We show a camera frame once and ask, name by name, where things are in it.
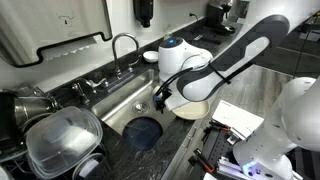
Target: kitchen counter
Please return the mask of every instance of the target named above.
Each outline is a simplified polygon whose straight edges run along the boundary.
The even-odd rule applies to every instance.
[[[204,37],[216,39],[222,41],[221,45],[208,43],[205,41],[194,41],[194,37],[201,33]],[[186,27],[176,33],[174,36],[182,37],[190,44],[205,48],[209,50],[214,56],[225,46],[227,46],[236,34],[231,36],[219,36],[211,33],[211,30],[203,26],[203,21],[200,21],[190,27]],[[158,40],[152,44],[143,47],[142,50],[157,50],[161,40]],[[133,55],[124,56],[119,59],[121,62],[120,67],[125,67]],[[156,64],[140,63],[134,68],[134,76],[146,71],[147,69],[155,68]],[[90,72],[84,76],[84,78],[100,78],[101,75],[112,76],[114,73],[114,62],[107,64],[93,72]],[[100,89],[97,94],[89,94],[88,97],[91,100],[88,105],[79,104],[79,97],[71,90],[72,82],[55,89],[52,94],[57,98],[57,101],[66,106],[77,106],[80,108],[91,109],[93,105],[104,99],[110,91]],[[116,91],[119,87],[113,88],[112,91]],[[186,137],[194,121],[186,121],[177,118],[171,123],[169,128],[157,141],[156,145],[148,151],[139,151],[134,146],[127,143],[119,134],[113,129],[103,123],[104,136],[102,144],[105,146],[108,155],[108,162],[111,165],[112,170],[108,172],[110,179],[161,179],[163,174],[169,167],[170,162],[174,158],[176,152],[181,148],[181,143]]]

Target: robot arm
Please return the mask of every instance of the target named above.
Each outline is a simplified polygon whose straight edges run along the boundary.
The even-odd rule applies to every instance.
[[[160,78],[163,81],[186,68],[184,61],[190,55],[201,54],[199,52],[202,51],[202,56],[205,54],[207,57],[199,55],[191,58],[192,61],[190,59],[188,67],[201,65],[202,68],[195,68],[177,80],[176,87],[172,87],[172,96],[165,101],[168,110],[189,101],[209,98],[225,82],[248,68],[254,57],[267,48],[278,46],[287,34],[319,9],[320,0],[251,0],[241,32],[223,52],[212,59],[205,50],[195,50],[181,39],[165,41],[159,48]]]

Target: wall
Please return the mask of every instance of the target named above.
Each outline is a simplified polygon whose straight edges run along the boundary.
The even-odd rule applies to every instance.
[[[208,0],[154,0],[154,17],[151,27],[144,29],[133,14],[132,0],[107,0],[113,36],[121,32],[135,35],[144,46],[163,37],[168,31],[175,31],[195,22],[189,12],[199,18],[205,14]],[[134,43],[126,38],[116,44],[119,56],[134,50]],[[12,88],[22,83],[51,90],[95,68],[113,61],[111,41],[101,42],[89,49],[78,51],[42,64],[14,68],[0,60],[0,88]]]

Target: faucet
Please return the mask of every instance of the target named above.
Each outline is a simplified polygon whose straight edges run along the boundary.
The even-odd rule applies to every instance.
[[[96,88],[98,86],[103,86],[104,88],[108,87],[109,83],[107,81],[107,78],[102,78],[98,83],[94,83],[92,80],[86,80],[84,78],[77,78],[75,80],[76,82],[72,85],[72,89],[75,90],[78,95],[81,98],[81,102],[83,104],[88,104],[90,102],[90,99],[86,96],[86,94],[83,92],[81,85],[80,85],[80,81],[83,81],[86,85],[88,85],[89,87],[91,87],[92,92],[94,94],[97,93]]]
[[[131,38],[136,43],[136,49],[137,49],[136,52],[139,52],[139,49],[140,49],[139,42],[137,41],[136,37],[134,37],[132,34],[121,33],[121,34],[118,34],[116,37],[114,37],[114,39],[112,40],[112,50],[113,50],[113,56],[114,56],[115,72],[116,72],[118,79],[121,79],[121,70],[120,70],[120,67],[118,64],[118,57],[117,57],[115,44],[116,44],[116,41],[118,40],[118,38],[120,38],[122,36],[127,36],[127,37]],[[128,64],[128,66],[129,66],[128,70],[130,72],[132,72],[132,66],[136,65],[139,62],[140,57],[141,57],[141,55],[138,56],[138,59],[135,62]]]

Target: sink drain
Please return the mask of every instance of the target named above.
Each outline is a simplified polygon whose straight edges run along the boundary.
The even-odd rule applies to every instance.
[[[150,106],[147,102],[139,102],[139,101],[135,102],[132,107],[133,112],[139,113],[139,114],[145,113],[149,111],[149,109],[150,109]]]

